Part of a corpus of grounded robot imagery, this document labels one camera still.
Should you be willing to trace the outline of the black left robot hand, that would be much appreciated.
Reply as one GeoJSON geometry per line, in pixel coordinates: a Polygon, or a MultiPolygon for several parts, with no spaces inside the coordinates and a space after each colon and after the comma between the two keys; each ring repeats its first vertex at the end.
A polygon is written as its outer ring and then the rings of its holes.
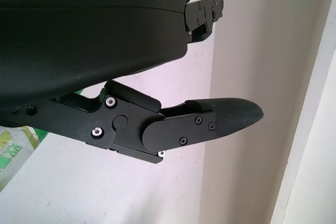
{"type": "Polygon", "coordinates": [[[1,126],[30,126],[141,159],[264,116],[238,98],[160,101],[116,82],[185,56],[223,0],[1,0],[1,126]]]}

